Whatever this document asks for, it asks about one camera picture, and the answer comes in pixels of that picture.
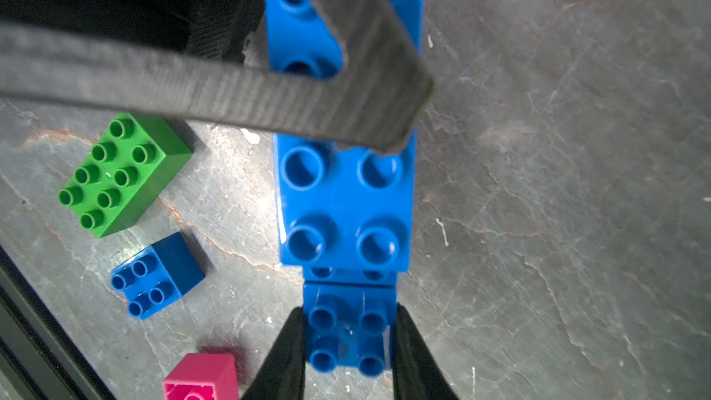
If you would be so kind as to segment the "blue long lego brick front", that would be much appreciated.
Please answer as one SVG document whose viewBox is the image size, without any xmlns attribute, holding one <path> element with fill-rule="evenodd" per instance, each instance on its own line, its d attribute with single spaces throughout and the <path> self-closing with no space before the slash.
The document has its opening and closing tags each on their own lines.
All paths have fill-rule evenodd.
<svg viewBox="0 0 711 400">
<path fill-rule="evenodd" d="M 424 0 L 266 0 L 268 61 L 307 83 L 274 137 L 281 261 L 322 278 L 407 270 Z"/>
</svg>

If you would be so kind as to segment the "dark green long lego brick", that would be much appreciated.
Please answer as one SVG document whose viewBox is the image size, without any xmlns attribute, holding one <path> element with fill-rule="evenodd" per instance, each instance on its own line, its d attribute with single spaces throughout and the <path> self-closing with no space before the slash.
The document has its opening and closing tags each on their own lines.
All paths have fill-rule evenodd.
<svg viewBox="0 0 711 400">
<path fill-rule="evenodd" d="M 133 226 L 192 154 L 162 118 L 120 112 L 57 200 L 103 238 Z"/>
</svg>

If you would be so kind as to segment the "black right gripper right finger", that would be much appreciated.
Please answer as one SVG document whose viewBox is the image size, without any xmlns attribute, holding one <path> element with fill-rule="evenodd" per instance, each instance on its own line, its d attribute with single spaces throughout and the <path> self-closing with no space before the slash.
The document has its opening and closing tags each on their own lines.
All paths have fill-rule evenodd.
<svg viewBox="0 0 711 400">
<path fill-rule="evenodd" d="M 394 324 L 394 399 L 458 400 L 414 320 L 399 304 Z"/>
</svg>

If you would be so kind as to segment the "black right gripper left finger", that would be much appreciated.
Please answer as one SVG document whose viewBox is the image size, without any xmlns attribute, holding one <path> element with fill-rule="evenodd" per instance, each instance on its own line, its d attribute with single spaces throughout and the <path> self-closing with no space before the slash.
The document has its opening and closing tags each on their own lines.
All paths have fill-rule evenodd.
<svg viewBox="0 0 711 400">
<path fill-rule="evenodd" d="M 303 400 L 306 383 L 304 312 L 295 307 L 242 400 Z"/>
</svg>

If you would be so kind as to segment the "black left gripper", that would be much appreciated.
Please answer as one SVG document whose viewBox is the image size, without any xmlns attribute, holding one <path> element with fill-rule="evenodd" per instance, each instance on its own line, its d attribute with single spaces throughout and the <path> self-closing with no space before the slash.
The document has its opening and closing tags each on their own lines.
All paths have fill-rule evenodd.
<svg viewBox="0 0 711 400">
<path fill-rule="evenodd" d="M 62 30 L 2 23 L 1 94 L 401 150 L 433 77 L 389 0 L 311 1 L 344 56 L 325 81 L 205 60 L 243 60 L 264 0 L 1 0 L 2 20 Z"/>
</svg>

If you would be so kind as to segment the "blue long lego brick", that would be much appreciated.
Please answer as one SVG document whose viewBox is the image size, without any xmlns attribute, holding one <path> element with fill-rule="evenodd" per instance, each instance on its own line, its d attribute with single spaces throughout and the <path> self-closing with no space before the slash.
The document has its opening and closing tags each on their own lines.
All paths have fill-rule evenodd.
<svg viewBox="0 0 711 400">
<path fill-rule="evenodd" d="M 395 287 L 397 285 L 396 272 L 377 270 L 345 270 L 337 268 L 304 267 L 305 281 L 314 283 L 335 283 L 351 285 L 373 285 Z"/>
<path fill-rule="evenodd" d="M 268 61 L 307 83 L 274 137 L 281 261 L 322 278 L 407 270 L 424 0 L 266 0 Z"/>
</svg>

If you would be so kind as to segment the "small blue square lego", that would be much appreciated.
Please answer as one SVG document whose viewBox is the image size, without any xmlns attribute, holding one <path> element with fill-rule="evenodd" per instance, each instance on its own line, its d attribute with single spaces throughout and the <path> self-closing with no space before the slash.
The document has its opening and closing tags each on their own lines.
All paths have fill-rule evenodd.
<svg viewBox="0 0 711 400">
<path fill-rule="evenodd" d="M 392 367 L 396 289 L 305 283 L 307 362 L 322 373 L 339 367 L 378 377 Z"/>
<path fill-rule="evenodd" d="M 146 320 L 180 300 L 205 279 L 180 233 L 143 249 L 111 272 L 113 290 L 128 301 L 128 312 Z"/>
</svg>

